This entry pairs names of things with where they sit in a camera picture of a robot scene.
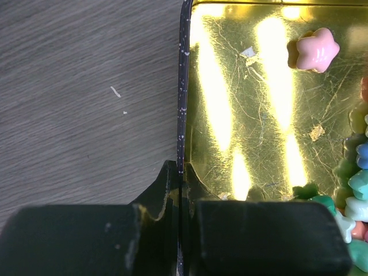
scratch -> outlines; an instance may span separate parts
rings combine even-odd
[[[317,152],[317,150],[315,149],[315,147],[312,147],[313,150],[316,153],[316,157],[319,160],[319,162],[322,164],[322,166],[325,167],[326,172],[331,176],[331,178],[334,178],[334,176],[330,173],[330,171],[332,171],[332,168],[330,168],[328,165],[326,165],[325,163],[322,162],[322,160],[320,159],[319,153],[321,152],[322,149],[320,149],[319,152]]]
[[[216,20],[213,20],[213,22],[218,26],[218,35],[220,35],[226,42],[227,44],[234,50],[235,53],[233,53],[235,56],[238,55],[239,51],[237,51],[233,46],[231,46],[231,43],[221,34],[220,30],[223,30],[223,27],[220,26],[219,23],[217,23]]]
[[[340,84],[339,84],[338,88],[336,89],[336,92],[334,93],[334,95],[332,96],[332,98],[331,98],[331,100],[329,101],[328,105],[326,106],[326,109],[325,109],[325,111],[324,111],[324,114],[323,114],[323,116],[322,116],[322,119],[324,118],[324,116],[326,116],[328,109],[331,107],[331,103],[332,103],[332,101],[333,101],[334,99],[336,99],[336,97],[338,96],[338,92],[339,92],[339,90],[340,90],[341,86],[343,85],[343,82],[345,81],[346,76],[350,73],[351,69],[352,69],[352,66],[351,66],[351,67],[350,67],[350,69],[346,72],[346,74],[345,74],[344,78],[341,80],[341,82],[340,82]]]
[[[269,184],[266,184],[265,187],[270,187],[270,186],[275,186],[277,184],[279,184],[280,182],[273,182],[273,183],[269,183]]]
[[[255,71],[255,69],[253,67],[248,67],[250,70],[253,71],[254,74],[257,75],[258,78],[260,78],[265,84],[268,84],[267,81],[264,79],[263,76],[261,76],[257,71]]]
[[[115,95],[118,96],[119,98],[121,98],[120,94],[118,92],[116,92],[115,88],[110,86],[110,88],[114,91]]]
[[[316,87],[313,87],[313,88],[310,88],[310,89],[307,89],[307,90],[304,90],[303,92],[308,92],[308,91],[312,91],[312,90],[315,90],[315,89],[318,89],[320,87],[322,87],[323,85],[318,85]]]
[[[203,177],[203,180],[206,179],[206,177],[209,175],[209,173],[214,169],[214,166],[207,172],[207,174],[205,175],[205,177]]]
[[[254,118],[254,117],[252,117],[252,116],[250,116],[250,115],[248,115],[248,113],[244,110],[244,108],[241,106],[241,103],[239,102],[239,100],[236,98],[236,97],[234,97],[235,98],[235,101],[239,104],[239,107],[240,107],[240,109],[244,112],[244,114],[247,116],[247,117],[249,117],[249,118],[251,118],[251,119],[254,119],[254,120],[257,120],[256,118]]]
[[[263,144],[263,136],[265,134],[265,123],[264,120],[266,119],[267,114],[263,113],[262,115],[259,116],[259,121],[260,121],[260,134],[259,134],[259,138],[258,138],[258,145],[257,147],[260,147]]]

teal bead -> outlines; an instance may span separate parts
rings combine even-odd
[[[368,243],[353,239],[347,246],[354,264],[364,272],[368,272]]]
[[[352,188],[354,196],[359,200],[368,200],[368,170],[361,170],[353,175],[348,185]]]
[[[336,215],[334,200],[328,195],[317,195],[315,197],[312,197],[310,200],[321,203],[332,213],[333,216]]]

star-shaped bead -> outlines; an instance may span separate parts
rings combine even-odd
[[[346,199],[345,216],[352,220],[368,222],[368,201],[348,197]]]
[[[351,243],[351,231],[355,227],[355,221],[351,218],[344,217],[339,211],[336,211],[335,220],[340,228],[344,242]]]
[[[299,52],[298,69],[323,73],[340,51],[340,46],[334,41],[329,29],[321,28],[311,37],[299,39],[297,49]]]

white speck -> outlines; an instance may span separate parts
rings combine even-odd
[[[292,194],[283,194],[281,196],[281,201],[289,201],[293,199],[293,195]]]
[[[120,94],[118,92],[116,92],[115,88],[110,86],[110,88],[114,91],[115,95],[118,96],[119,98],[121,98]]]
[[[249,47],[248,49],[245,49],[243,52],[240,53],[242,56],[245,56],[247,58],[251,58],[256,55],[256,53],[253,51],[253,47]]]
[[[221,200],[228,200],[228,196],[230,196],[230,193],[227,192],[223,192],[221,194],[218,195],[219,198],[221,198]]]
[[[106,223],[105,225],[105,232],[107,233],[111,227],[111,223]]]
[[[325,133],[323,127],[319,124],[316,125],[309,133],[310,138],[313,142],[317,141]]]

pastel bead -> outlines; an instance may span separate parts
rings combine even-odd
[[[343,216],[345,216],[345,210],[336,208],[337,211],[339,211]]]
[[[346,198],[353,197],[354,193],[352,192],[352,188],[347,187],[339,187],[336,191],[335,197],[335,205],[339,209],[345,209],[346,206]]]
[[[368,200],[368,170],[361,170],[353,175],[348,185],[352,188],[354,196],[359,200]]]
[[[364,272],[368,272],[368,243],[362,240],[352,240],[348,250],[353,263]]]
[[[351,242],[351,231],[355,227],[355,221],[351,218],[344,217],[339,211],[336,211],[335,221],[340,229],[344,242]]]
[[[351,231],[351,237],[356,240],[364,240],[367,234],[367,230],[367,226],[363,222],[356,221],[355,227]]]
[[[356,163],[359,168],[368,169],[368,144],[364,143],[356,147]]]
[[[368,102],[368,76],[361,80],[361,97],[363,101]]]
[[[365,134],[354,133],[350,137],[344,139],[344,158],[354,163],[357,159],[358,153],[356,152],[357,146],[367,142],[368,138]]]
[[[354,133],[364,134],[367,124],[365,115],[368,114],[368,103],[361,101],[349,114],[350,127]]]
[[[320,28],[310,37],[299,39],[297,49],[298,69],[323,73],[340,51],[340,46],[334,41],[329,29]]]
[[[318,195],[318,186],[314,182],[307,183],[305,186],[293,187],[293,197],[295,200],[308,200]]]
[[[368,201],[348,197],[346,199],[345,216],[355,221],[368,222]]]
[[[365,122],[366,122],[366,124],[368,125],[368,115],[365,115],[365,117],[364,117],[364,121],[365,121]],[[368,126],[367,126],[367,128],[366,128],[365,135],[368,137]]]
[[[334,168],[333,173],[341,186],[348,187],[349,179],[360,170],[355,160],[351,162],[343,158],[340,160],[337,167]]]
[[[334,200],[328,195],[316,195],[315,197],[312,197],[310,200],[321,203],[332,213],[333,216],[336,215]]]

